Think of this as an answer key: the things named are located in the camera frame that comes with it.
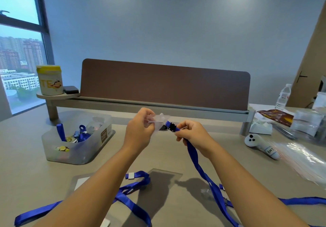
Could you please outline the white jar with yellow lid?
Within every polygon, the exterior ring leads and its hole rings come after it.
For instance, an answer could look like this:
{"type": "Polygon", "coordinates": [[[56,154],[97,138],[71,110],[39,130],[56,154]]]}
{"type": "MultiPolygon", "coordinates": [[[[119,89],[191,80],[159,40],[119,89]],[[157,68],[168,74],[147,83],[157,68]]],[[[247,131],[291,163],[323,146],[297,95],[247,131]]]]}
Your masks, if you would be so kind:
{"type": "Polygon", "coordinates": [[[64,93],[62,70],[58,65],[37,65],[40,91],[45,96],[56,96],[64,93]]]}

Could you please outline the small clear plastic clip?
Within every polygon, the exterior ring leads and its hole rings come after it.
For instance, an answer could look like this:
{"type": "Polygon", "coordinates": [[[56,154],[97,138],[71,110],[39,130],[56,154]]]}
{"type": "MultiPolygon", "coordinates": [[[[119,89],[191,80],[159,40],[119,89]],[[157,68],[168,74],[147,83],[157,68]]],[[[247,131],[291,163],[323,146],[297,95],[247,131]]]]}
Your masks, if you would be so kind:
{"type": "Polygon", "coordinates": [[[201,189],[201,195],[205,200],[214,201],[213,193],[208,188],[201,189]]]}

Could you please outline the stack of clear zip bags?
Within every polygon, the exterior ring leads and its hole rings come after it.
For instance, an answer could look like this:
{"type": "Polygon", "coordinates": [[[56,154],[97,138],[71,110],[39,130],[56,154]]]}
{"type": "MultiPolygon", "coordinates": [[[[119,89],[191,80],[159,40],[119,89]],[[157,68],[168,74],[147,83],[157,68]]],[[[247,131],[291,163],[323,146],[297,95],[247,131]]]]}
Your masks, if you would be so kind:
{"type": "Polygon", "coordinates": [[[326,160],[310,151],[299,142],[270,142],[280,159],[300,177],[326,190],[326,160]]]}

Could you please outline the brown desk divider panel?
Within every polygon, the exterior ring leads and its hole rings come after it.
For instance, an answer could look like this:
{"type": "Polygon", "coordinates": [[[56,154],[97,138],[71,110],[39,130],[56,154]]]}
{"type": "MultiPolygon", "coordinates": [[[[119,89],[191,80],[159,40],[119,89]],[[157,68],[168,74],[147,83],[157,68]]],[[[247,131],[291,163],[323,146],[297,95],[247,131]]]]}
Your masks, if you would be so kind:
{"type": "Polygon", "coordinates": [[[85,59],[81,97],[247,110],[248,72],[85,59]]]}

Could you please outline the white handheld controller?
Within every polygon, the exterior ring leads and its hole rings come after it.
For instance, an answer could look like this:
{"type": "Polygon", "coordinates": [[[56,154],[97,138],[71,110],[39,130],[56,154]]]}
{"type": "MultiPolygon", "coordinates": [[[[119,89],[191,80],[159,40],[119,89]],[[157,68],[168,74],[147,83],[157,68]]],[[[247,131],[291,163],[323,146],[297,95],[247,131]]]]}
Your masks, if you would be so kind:
{"type": "Polygon", "coordinates": [[[259,134],[249,134],[245,137],[244,142],[247,147],[256,147],[274,160],[280,159],[279,153],[259,134]]]}

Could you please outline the person's left forearm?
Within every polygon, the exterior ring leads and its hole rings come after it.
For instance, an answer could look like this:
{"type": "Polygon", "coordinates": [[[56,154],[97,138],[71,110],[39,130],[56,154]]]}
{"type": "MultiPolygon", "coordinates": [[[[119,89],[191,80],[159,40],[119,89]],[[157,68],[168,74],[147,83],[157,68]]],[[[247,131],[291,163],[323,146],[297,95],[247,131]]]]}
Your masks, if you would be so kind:
{"type": "Polygon", "coordinates": [[[126,172],[143,149],[123,146],[33,227],[100,227],[126,172]]]}

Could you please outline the person's right hand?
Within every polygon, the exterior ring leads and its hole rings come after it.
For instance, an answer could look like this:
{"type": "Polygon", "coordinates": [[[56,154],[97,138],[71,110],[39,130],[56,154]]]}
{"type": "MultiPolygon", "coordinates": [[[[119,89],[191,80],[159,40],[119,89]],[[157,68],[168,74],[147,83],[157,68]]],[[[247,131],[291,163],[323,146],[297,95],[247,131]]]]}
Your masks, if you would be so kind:
{"type": "Polygon", "coordinates": [[[201,123],[193,121],[194,125],[192,130],[175,131],[177,141],[182,141],[185,146],[190,142],[200,153],[206,158],[210,159],[217,142],[209,135],[201,123]]]}

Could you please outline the clear plastic water bottle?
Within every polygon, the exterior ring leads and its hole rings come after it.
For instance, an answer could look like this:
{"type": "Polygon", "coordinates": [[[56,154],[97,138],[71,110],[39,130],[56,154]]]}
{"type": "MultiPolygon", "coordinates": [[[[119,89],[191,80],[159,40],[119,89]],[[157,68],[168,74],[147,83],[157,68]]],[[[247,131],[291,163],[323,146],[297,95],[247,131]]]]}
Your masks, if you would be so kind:
{"type": "Polygon", "coordinates": [[[275,104],[276,110],[284,110],[291,95],[291,88],[292,84],[286,84],[286,86],[281,90],[277,102],[275,104]]]}

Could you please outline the grey desk shelf riser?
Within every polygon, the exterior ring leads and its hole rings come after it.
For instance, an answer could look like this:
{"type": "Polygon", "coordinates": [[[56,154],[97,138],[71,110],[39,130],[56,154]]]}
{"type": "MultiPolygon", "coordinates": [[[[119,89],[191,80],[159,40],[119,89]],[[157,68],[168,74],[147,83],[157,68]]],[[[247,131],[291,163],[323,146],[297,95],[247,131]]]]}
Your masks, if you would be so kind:
{"type": "Polygon", "coordinates": [[[156,114],[167,114],[170,116],[210,119],[220,121],[242,122],[240,135],[246,136],[249,133],[251,124],[254,120],[255,110],[248,107],[247,110],[225,110],[212,109],[193,106],[181,106],[171,104],[158,104],[139,101],[123,101],[106,98],[81,97],[78,94],[60,94],[55,96],[46,96],[37,92],[36,96],[46,101],[50,120],[57,120],[57,107],[67,107],[76,109],[89,109],[101,111],[114,111],[125,113],[137,113],[141,108],[152,109],[156,114]]]}

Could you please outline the dark window frame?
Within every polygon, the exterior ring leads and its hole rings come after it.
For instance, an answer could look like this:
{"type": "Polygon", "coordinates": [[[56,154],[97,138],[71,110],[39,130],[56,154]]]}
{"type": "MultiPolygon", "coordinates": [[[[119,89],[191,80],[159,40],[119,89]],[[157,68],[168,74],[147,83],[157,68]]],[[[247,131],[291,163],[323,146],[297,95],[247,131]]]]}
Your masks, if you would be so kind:
{"type": "Polygon", "coordinates": [[[55,64],[44,0],[0,0],[0,37],[40,40],[55,64]]]}

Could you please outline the dark red snack packet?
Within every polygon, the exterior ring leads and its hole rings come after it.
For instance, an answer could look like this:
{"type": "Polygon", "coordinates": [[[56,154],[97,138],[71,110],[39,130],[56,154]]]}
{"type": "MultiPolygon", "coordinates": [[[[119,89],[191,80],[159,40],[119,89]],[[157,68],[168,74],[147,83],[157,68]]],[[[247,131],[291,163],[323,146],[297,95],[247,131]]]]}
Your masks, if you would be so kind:
{"type": "Polygon", "coordinates": [[[260,110],[257,113],[262,115],[264,118],[270,119],[288,127],[291,127],[294,118],[294,115],[277,109],[260,110]]]}

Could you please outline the translucent plastic storage bin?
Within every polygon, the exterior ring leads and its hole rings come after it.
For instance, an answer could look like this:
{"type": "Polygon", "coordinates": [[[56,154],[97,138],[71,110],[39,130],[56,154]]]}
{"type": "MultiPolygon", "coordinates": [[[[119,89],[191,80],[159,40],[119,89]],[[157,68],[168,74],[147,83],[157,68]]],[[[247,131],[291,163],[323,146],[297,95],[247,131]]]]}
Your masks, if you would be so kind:
{"type": "Polygon", "coordinates": [[[84,165],[96,157],[114,134],[111,115],[65,111],[59,123],[41,139],[48,161],[84,165]]]}

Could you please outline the large clear plastic sheet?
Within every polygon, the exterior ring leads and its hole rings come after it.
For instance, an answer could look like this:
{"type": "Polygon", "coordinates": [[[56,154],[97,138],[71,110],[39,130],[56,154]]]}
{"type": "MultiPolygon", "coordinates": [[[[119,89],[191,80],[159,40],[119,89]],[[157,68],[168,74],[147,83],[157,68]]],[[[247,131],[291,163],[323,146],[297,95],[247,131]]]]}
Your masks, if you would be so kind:
{"type": "Polygon", "coordinates": [[[131,183],[122,186],[114,199],[130,210],[123,224],[109,216],[104,218],[100,227],[153,227],[153,217],[165,205],[169,190],[182,174],[151,169],[149,172],[130,172],[125,179],[131,183]]]}

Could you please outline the white charging dock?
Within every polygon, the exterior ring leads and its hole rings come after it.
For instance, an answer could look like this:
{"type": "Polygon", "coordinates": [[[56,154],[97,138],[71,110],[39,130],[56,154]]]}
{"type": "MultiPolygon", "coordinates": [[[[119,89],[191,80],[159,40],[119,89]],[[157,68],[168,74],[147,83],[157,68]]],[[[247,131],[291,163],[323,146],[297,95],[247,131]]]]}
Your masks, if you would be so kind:
{"type": "Polygon", "coordinates": [[[251,124],[250,133],[271,135],[273,127],[269,122],[263,122],[260,120],[254,120],[251,124]]]}

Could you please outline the clear plastic badge sleeve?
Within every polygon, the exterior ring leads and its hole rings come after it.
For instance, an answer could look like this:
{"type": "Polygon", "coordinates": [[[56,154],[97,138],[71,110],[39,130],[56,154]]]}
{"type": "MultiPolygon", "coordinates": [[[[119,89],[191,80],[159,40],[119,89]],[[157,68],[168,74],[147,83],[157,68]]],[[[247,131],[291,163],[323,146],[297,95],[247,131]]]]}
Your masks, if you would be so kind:
{"type": "Polygon", "coordinates": [[[155,116],[156,123],[154,125],[154,132],[158,131],[167,131],[168,127],[166,126],[166,122],[169,120],[170,115],[158,114],[158,115],[147,115],[147,116],[155,116]]]}

